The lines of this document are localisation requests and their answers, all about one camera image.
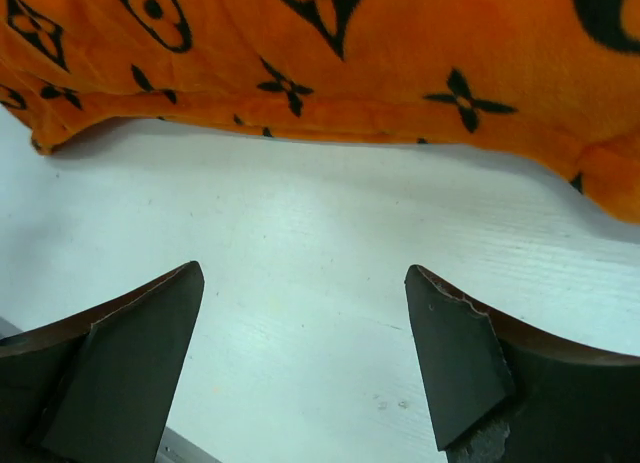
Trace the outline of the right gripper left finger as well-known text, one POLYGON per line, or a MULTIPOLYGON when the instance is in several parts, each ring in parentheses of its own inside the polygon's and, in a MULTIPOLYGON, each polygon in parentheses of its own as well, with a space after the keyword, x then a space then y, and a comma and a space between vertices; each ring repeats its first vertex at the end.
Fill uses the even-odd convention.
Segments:
POLYGON ((191 261, 57 322, 3 331, 2 461, 154 461, 204 285, 191 261))

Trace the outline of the orange patterned pillowcase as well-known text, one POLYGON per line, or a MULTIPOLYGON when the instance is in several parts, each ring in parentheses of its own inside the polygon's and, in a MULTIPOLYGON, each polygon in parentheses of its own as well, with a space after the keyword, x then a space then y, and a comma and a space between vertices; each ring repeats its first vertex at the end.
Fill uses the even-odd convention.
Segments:
POLYGON ((639 0, 1 0, 1 103, 42 154, 113 118, 466 143, 639 220, 639 0))

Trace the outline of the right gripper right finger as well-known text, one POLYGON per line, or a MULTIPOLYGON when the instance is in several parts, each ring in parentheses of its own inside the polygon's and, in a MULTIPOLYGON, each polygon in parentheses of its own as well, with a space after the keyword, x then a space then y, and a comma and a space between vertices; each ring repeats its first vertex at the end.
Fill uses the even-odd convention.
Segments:
POLYGON ((407 271, 436 447, 451 462, 635 462, 639 360, 536 328, 407 271))

